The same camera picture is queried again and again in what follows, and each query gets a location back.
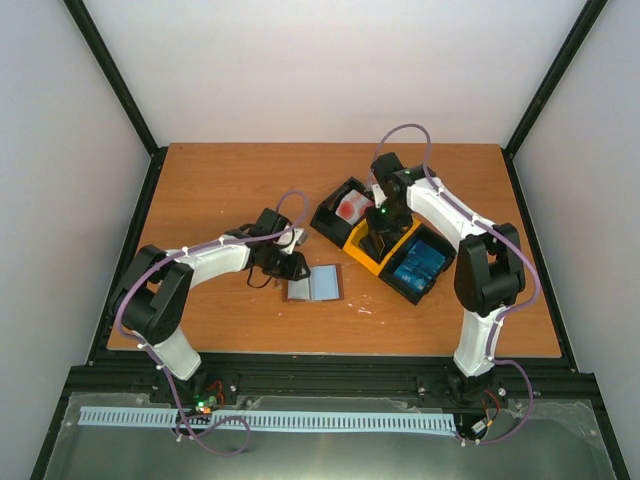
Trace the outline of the brown leather card holder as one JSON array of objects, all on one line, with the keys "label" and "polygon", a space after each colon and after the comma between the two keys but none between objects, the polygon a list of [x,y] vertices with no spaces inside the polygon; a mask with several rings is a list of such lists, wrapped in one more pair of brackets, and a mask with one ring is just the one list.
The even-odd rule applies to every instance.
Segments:
[{"label": "brown leather card holder", "polygon": [[308,278],[285,281],[284,302],[327,302],[344,299],[342,268],[340,264],[314,266]]}]

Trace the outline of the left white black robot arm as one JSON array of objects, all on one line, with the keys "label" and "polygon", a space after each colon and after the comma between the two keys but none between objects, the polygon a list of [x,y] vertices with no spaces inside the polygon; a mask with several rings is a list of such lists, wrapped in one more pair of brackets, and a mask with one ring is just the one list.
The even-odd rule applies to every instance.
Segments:
[{"label": "left white black robot arm", "polygon": [[142,247],[119,280],[107,308],[114,325],[152,352],[173,376],[172,388],[186,402],[201,400],[208,378],[201,357],[181,329],[191,289],[225,274],[258,268],[269,278],[299,281],[310,276],[304,228],[266,208],[252,224],[229,230],[211,242],[162,250]]}]

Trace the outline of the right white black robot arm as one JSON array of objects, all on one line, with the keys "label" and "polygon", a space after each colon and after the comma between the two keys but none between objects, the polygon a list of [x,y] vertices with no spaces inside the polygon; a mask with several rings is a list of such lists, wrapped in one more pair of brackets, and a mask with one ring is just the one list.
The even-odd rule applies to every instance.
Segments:
[{"label": "right white black robot arm", "polygon": [[454,291],[464,310],[453,361],[467,378],[488,373],[503,317],[519,308],[525,269],[535,268],[520,250],[517,229],[497,225],[460,201],[429,167],[406,168],[393,152],[371,166],[374,205],[367,209],[371,247],[378,254],[409,228],[415,215],[426,219],[457,254]]}]

